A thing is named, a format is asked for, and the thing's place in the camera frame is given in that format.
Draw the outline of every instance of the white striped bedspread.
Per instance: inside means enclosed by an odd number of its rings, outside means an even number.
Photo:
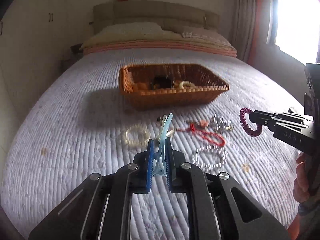
[[[202,106],[137,112],[118,90],[119,69],[127,64],[197,63],[223,78],[228,92]],[[266,112],[302,106],[282,87],[242,61],[221,55],[179,49],[126,49],[92,53],[75,63],[42,95],[20,127],[7,157],[1,205],[17,230],[31,230],[93,172],[116,172],[143,148],[129,148],[122,134],[133,124],[159,132],[156,119],[173,113],[172,125],[209,120],[220,113],[235,128],[226,133],[228,160],[214,170],[228,172],[285,227],[297,213],[292,196],[298,151],[264,129],[251,138],[239,123],[242,107]],[[205,142],[177,132],[172,148],[192,160]],[[200,154],[205,164],[214,158]],[[151,193],[133,195],[131,239],[188,239],[185,194],[170,194],[164,177],[155,177]]]

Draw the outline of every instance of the headboard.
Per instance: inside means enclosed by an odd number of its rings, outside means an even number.
[[[164,30],[185,25],[210,30],[219,27],[219,15],[195,7],[169,2],[129,0],[108,2],[93,7],[94,34],[104,27],[132,22],[155,22]]]

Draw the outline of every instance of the silver screw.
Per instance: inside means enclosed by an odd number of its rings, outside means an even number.
[[[229,178],[230,178],[229,174],[228,174],[228,173],[226,173],[226,172],[222,172],[222,173],[220,173],[220,174],[219,174],[219,177],[220,177],[220,179],[224,179],[224,180],[226,180],[226,179],[229,179]]]
[[[135,163],[129,163],[128,164],[128,169],[129,170],[136,170],[138,168],[138,165]]]
[[[91,180],[97,180],[100,178],[100,175],[99,173],[92,173],[89,177]]]
[[[190,163],[181,163],[181,168],[183,169],[190,169],[191,168],[191,164]]]

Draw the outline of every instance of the purple coil hair tie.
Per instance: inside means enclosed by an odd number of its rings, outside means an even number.
[[[262,125],[261,124],[257,124],[257,129],[254,131],[252,130],[249,125],[247,124],[247,121],[245,119],[245,114],[250,114],[252,113],[252,110],[250,108],[244,107],[240,110],[240,123],[241,126],[243,128],[243,130],[249,134],[251,137],[257,137],[262,133]]]

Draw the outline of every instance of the brown woven basket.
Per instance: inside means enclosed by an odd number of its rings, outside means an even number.
[[[133,91],[134,83],[149,83],[155,76],[189,81],[196,87]],[[119,89],[137,110],[157,107],[207,104],[229,90],[229,85],[198,64],[128,65],[120,69]]]

